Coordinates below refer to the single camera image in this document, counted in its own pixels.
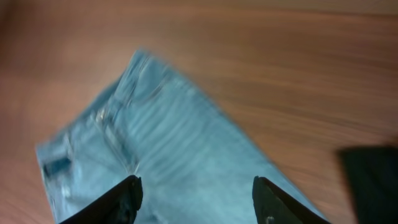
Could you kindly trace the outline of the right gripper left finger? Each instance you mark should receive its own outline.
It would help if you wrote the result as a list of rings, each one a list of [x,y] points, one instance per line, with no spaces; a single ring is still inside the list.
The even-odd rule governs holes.
[[[142,180],[130,175],[61,224],[133,224],[142,199]]]

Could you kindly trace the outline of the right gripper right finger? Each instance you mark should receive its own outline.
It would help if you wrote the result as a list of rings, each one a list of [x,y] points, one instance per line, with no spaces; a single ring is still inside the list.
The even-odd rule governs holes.
[[[330,224],[265,177],[255,176],[252,199],[258,224]]]

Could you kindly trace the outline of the light blue denim jeans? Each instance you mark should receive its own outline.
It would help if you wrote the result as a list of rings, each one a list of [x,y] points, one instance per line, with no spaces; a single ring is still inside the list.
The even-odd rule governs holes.
[[[37,158],[58,223],[129,175],[142,179],[138,223],[256,223],[256,176],[316,211],[204,92],[141,50]]]

